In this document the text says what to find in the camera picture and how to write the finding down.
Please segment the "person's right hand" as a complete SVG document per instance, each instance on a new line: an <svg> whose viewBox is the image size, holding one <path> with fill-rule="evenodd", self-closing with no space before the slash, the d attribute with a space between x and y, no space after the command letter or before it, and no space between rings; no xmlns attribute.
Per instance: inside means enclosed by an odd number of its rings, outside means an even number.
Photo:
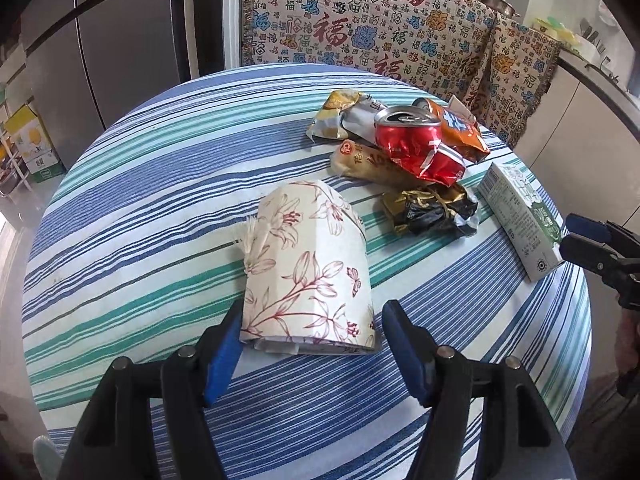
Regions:
<svg viewBox="0 0 640 480"><path fill-rule="evenodd" d="M623 309L616 330L615 363L618 374L631 372L639 363L639 313Z"/></svg>

